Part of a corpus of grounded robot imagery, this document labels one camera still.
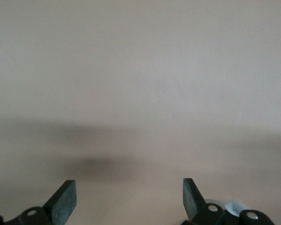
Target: metal screw head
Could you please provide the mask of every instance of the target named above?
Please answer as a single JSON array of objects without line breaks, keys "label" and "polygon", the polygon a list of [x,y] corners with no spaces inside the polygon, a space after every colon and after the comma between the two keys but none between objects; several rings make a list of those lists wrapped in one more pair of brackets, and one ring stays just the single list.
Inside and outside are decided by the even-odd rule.
[{"label": "metal screw head", "polygon": [[215,205],[209,205],[209,206],[208,206],[208,209],[209,209],[210,211],[212,211],[212,212],[217,212],[217,211],[218,211],[218,209],[217,209],[217,207],[216,207]]},{"label": "metal screw head", "polygon": [[32,216],[32,215],[34,215],[34,214],[36,214],[36,210],[31,210],[31,211],[29,211],[28,213],[27,213],[27,216]]},{"label": "metal screw head", "polygon": [[258,216],[254,212],[247,212],[247,217],[250,219],[258,219]]}]

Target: screw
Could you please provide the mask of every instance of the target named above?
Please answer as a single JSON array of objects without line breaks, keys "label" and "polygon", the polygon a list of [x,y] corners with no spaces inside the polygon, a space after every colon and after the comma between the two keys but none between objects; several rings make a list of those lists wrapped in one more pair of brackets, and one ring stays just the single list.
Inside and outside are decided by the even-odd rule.
[{"label": "screw", "polygon": [[250,219],[258,219],[258,216],[254,212],[247,212],[247,217]]},{"label": "screw", "polygon": [[27,216],[32,216],[32,215],[34,215],[34,214],[36,214],[36,210],[31,210],[31,211],[29,211],[28,213],[27,213]]},{"label": "screw", "polygon": [[217,211],[218,211],[218,209],[217,209],[217,207],[216,207],[215,205],[209,205],[209,206],[208,206],[208,209],[209,209],[210,211],[212,211],[212,212],[217,212]]}]

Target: beige wall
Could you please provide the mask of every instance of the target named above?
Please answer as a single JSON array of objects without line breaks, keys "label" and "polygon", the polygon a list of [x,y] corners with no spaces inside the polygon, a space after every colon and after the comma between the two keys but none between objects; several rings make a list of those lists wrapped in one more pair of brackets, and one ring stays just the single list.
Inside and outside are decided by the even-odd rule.
[{"label": "beige wall", "polygon": [[0,0],[0,214],[172,225],[183,177],[281,224],[281,0]]}]

